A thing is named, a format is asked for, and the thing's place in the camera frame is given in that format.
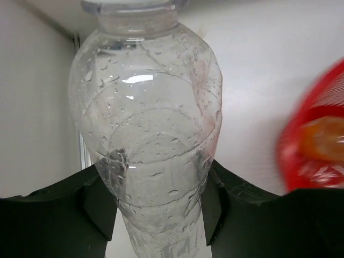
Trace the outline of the clear plastic bottle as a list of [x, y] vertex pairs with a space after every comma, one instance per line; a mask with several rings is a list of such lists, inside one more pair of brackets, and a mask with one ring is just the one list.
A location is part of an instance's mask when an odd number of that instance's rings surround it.
[[98, 28], [71, 66], [71, 112], [138, 257], [195, 257], [203, 237], [223, 77], [211, 47], [178, 21], [184, 4], [81, 3]]

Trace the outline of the orange plastic bottle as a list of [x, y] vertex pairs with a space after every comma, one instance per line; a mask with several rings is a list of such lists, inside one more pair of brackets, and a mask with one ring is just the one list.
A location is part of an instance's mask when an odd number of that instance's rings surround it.
[[343, 118], [325, 116], [299, 129], [302, 155], [328, 162], [343, 161]]

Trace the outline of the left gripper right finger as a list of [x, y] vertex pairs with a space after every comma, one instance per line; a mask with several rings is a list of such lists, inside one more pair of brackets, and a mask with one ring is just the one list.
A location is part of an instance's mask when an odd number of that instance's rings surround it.
[[211, 165], [201, 197], [213, 257], [343, 257], [343, 190], [278, 196]]

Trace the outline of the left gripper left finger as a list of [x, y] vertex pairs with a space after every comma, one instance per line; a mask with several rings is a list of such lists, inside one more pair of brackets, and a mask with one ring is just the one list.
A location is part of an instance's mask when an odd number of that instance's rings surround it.
[[95, 166], [1, 199], [1, 257], [105, 257], [117, 206]]

